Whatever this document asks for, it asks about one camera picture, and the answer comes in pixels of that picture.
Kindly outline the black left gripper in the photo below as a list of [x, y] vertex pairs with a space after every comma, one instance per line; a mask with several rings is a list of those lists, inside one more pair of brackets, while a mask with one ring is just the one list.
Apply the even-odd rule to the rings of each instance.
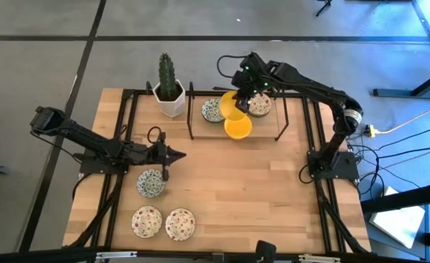
[[185, 157], [185, 153], [169, 148], [168, 157], [167, 145], [165, 143], [166, 133], [163, 131], [158, 131], [155, 140], [151, 139], [152, 131], [148, 131], [147, 140], [151, 143], [151, 146], [147, 147], [146, 157], [143, 161], [143, 165], [149, 164], [159, 164], [162, 166], [162, 179], [167, 182], [169, 180], [169, 170], [168, 167], [170, 163], [174, 163]]

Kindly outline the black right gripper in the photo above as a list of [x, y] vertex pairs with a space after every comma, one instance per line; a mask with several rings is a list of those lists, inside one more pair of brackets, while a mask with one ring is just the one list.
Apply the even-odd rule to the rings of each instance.
[[247, 113], [252, 97], [269, 88], [273, 67], [272, 61], [264, 62], [255, 52], [244, 57], [240, 63], [241, 70], [236, 71], [231, 80], [231, 84], [238, 89], [233, 95], [238, 110]]

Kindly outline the yellow mini bowl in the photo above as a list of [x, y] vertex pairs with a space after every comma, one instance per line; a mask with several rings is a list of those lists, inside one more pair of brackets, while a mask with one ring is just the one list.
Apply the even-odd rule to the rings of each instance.
[[237, 121], [226, 119], [224, 122], [225, 133], [233, 140], [242, 140], [252, 131], [252, 121], [245, 115]]
[[236, 94], [236, 91], [228, 91], [220, 99], [220, 112], [225, 119], [230, 121], [239, 121], [246, 117], [246, 113], [243, 113], [235, 106], [236, 99], [234, 99], [234, 96]]

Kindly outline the red floral mini bowl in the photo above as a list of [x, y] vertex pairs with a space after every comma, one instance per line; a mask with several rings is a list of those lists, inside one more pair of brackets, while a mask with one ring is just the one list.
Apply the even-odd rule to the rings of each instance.
[[248, 113], [253, 117], [265, 117], [271, 111], [272, 102], [266, 94], [257, 94], [250, 102]]
[[176, 208], [172, 210], [165, 220], [165, 231], [171, 240], [188, 240], [195, 232], [196, 218], [191, 210]]
[[134, 234], [140, 238], [147, 239], [155, 236], [161, 229], [162, 214], [151, 205], [138, 208], [131, 220]]

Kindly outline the green patterned mini bowl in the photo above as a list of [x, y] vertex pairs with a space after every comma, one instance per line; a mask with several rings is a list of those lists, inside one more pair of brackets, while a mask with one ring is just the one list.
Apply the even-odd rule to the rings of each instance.
[[208, 99], [203, 103], [201, 113], [208, 122], [219, 123], [225, 119], [221, 114], [220, 103], [221, 99]]
[[157, 169], [147, 169], [137, 177], [137, 191], [143, 197], [159, 196], [165, 190], [165, 184], [162, 172]]

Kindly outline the white hexagonal plant pot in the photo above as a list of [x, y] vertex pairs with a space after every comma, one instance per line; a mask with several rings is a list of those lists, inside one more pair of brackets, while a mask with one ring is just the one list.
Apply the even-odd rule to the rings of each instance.
[[176, 80], [176, 88], [180, 91], [180, 94], [173, 101], [163, 101], [158, 97], [160, 86], [161, 84], [158, 83], [154, 88], [152, 88], [153, 95], [156, 98], [160, 111], [170, 118], [180, 115], [185, 110], [186, 104], [186, 91], [181, 85], [181, 82]]

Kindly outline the green cactus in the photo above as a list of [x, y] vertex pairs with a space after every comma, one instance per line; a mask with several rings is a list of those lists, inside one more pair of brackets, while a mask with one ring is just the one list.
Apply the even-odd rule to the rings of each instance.
[[178, 97], [178, 89], [173, 62], [167, 53], [159, 58], [159, 82], [159, 98], [166, 102], [174, 101]]

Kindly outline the black rounded object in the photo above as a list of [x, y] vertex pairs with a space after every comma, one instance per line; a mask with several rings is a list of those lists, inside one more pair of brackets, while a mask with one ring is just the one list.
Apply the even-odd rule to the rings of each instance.
[[264, 240], [258, 240], [255, 253], [257, 263], [274, 263], [276, 258], [276, 246]]

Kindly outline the grey metal foot bar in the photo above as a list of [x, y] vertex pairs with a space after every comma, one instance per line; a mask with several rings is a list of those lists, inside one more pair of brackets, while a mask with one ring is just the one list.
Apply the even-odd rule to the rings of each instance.
[[372, 91], [373, 96], [378, 97], [392, 97], [392, 98], [413, 98], [413, 99], [430, 99], [430, 92], [424, 95], [412, 95], [410, 90], [399, 90], [399, 89], [374, 89]]

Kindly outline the white flat board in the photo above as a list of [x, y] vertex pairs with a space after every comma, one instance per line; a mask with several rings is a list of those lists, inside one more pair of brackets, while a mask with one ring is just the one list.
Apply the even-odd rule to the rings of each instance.
[[411, 248], [424, 216], [425, 210], [423, 208], [413, 206], [373, 213], [369, 223], [404, 247]]

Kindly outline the black aluminium table frame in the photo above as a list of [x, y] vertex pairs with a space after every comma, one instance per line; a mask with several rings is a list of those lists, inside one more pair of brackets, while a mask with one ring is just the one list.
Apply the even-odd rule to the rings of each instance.
[[[127, 139], [147, 142], [159, 126], [167, 142], [186, 157], [170, 167], [163, 193], [154, 198], [137, 191], [141, 167], [123, 175], [95, 174], [75, 192], [64, 243], [77, 240], [91, 223], [116, 183], [115, 205], [92, 237], [92, 245], [112, 251], [137, 251], [139, 257], [228, 259], [254, 253], [258, 240], [273, 243], [280, 259], [298, 254], [325, 254], [350, 247], [317, 204], [314, 184], [307, 183], [306, 153], [331, 135], [332, 117], [322, 104], [288, 94], [289, 126], [279, 140], [271, 138], [194, 138], [189, 136], [187, 110], [177, 118], [161, 114], [156, 99], [144, 90], [102, 92], [93, 130], [106, 137], [128, 125]], [[165, 230], [143, 239], [131, 220], [142, 206], [152, 205], [166, 216], [184, 207], [196, 218], [195, 233], [185, 241], [171, 240]]]

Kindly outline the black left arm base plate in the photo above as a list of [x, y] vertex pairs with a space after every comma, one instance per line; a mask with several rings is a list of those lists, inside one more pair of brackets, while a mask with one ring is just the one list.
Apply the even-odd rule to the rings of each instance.
[[99, 159], [96, 156], [78, 154], [76, 156], [80, 160], [80, 173], [83, 174], [123, 174], [129, 169], [128, 164], [119, 163], [117, 161], [109, 161]]

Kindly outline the silver metal bracket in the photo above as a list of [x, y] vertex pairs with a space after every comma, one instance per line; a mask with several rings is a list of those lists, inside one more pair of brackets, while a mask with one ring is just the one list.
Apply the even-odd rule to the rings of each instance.
[[300, 263], [341, 263], [340, 258], [329, 256], [317, 256], [311, 254], [302, 254], [298, 256]]
[[95, 259], [120, 259], [137, 257], [137, 251], [106, 251], [96, 254]]

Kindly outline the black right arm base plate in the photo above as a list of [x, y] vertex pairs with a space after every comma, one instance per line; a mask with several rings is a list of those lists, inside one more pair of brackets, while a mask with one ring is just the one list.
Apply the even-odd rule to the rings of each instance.
[[330, 159], [318, 151], [307, 153], [309, 173], [314, 179], [358, 179], [358, 159], [351, 152], [336, 152]]

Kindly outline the black side table frame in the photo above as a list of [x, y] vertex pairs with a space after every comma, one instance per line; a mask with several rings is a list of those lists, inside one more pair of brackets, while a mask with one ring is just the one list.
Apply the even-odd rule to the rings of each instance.
[[[410, 191], [397, 192], [391, 187], [387, 187], [384, 195], [377, 199], [369, 199], [361, 203], [362, 211], [365, 214], [372, 215], [373, 213], [385, 212], [388, 210], [398, 210], [400, 208], [420, 206], [425, 210], [424, 219], [417, 232], [415, 242], [411, 248], [406, 248], [392, 237], [380, 230], [376, 240], [381, 243], [387, 243], [394, 248], [402, 248], [407, 253], [415, 246], [420, 248], [424, 245], [430, 246], [430, 186], [413, 189]], [[377, 227], [371, 225], [371, 228], [376, 231]]]

